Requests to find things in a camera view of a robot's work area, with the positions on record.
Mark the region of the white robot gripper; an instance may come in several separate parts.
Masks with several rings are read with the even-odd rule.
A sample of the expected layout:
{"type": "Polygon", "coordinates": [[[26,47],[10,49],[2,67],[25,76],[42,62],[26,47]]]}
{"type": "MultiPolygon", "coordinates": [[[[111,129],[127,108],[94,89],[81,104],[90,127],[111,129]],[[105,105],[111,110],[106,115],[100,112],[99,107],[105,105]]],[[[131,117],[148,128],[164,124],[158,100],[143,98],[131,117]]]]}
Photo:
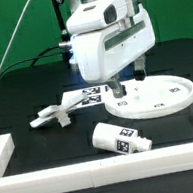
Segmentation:
{"type": "Polygon", "coordinates": [[[155,44],[155,34],[143,5],[140,4],[139,10],[133,16],[134,25],[123,31],[116,23],[72,39],[74,58],[82,78],[94,84],[107,81],[115,98],[126,96],[125,86],[114,75],[128,64],[135,60],[133,75],[136,81],[146,77],[143,54],[155,44]]]}

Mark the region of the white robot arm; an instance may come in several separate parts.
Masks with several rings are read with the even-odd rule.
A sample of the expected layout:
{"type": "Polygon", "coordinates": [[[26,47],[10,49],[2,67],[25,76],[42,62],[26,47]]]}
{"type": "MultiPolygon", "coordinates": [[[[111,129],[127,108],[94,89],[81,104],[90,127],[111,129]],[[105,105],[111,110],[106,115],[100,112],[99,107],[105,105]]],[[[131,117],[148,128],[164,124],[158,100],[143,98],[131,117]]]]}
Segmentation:
{"type": "Polygon", "coordinates": [[[87,83],[107,83],[116,98],[125,95],[118,73],[128,64],[145,77],[145,52],[155,44],[148,12],[140,0],[79,0],[67,20],[74,60],[87,83]]]}

